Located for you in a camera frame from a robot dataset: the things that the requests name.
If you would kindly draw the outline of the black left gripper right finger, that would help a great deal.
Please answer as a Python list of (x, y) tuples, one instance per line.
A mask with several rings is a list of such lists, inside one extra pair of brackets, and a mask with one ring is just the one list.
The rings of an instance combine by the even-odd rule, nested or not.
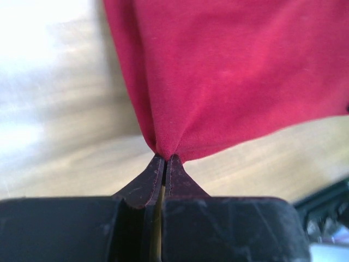
[(298, 213), (274, 197), (213, 197), (166, 163), (161, 210), (163, 261), (310, 261)]

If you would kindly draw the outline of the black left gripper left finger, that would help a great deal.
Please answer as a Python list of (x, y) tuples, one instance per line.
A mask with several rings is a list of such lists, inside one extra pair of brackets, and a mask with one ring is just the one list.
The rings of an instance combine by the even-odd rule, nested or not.
[(155, 155), (111, 196), (1, 201), (1, 261), (157, 261), (166, 163)]

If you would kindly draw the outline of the dark red t-shirt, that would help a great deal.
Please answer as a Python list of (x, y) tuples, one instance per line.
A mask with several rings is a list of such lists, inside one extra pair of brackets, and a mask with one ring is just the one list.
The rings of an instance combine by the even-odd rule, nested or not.
[(148, 146), (194, 160), (348, 109), (348, 1), (105, 1)]

